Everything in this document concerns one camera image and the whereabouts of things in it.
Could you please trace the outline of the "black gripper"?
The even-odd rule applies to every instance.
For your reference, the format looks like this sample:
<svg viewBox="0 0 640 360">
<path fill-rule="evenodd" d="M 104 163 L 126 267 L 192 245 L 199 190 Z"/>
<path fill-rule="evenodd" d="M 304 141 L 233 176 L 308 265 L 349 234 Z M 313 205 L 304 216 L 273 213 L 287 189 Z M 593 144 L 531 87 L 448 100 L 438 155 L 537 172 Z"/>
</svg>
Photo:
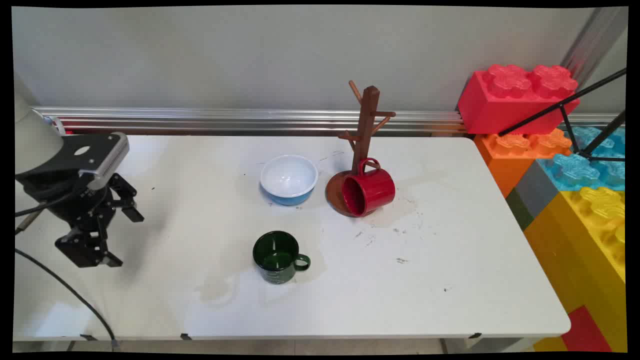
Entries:
<svg viewBox="0 0 640 360">
<path fill-rule="evenodd" d="M 38 205 L 18 212 L 18 217 L 24 215 L 25 219 L 17 232 L 25 231 L 41 212 L 49 210 L 71 228 L 54 244 L 74 265 L 121 267 L 123 261 L 109 251 L 107 229 L 118 209 L 132 223 L 144 221 L 135 202 L 137 190 L 119 173 L 112 174 L 98 189 L 89 187 L 94 179 L 91 173 L 78 175 L 73 171 L 19 173 L 18 183 Z"/>
</svg>

